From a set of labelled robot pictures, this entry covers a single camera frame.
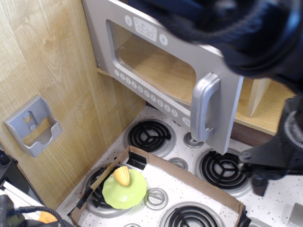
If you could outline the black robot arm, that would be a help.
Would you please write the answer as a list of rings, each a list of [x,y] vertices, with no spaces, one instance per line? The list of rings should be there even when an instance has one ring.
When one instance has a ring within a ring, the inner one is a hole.
[[[235,73],[270,78],[294,91],[275,137],[244,151],[241,171],[259,196],[269,180],[303,173],[302,1],[133,0],[130,5],[186,42],[219,49]]]

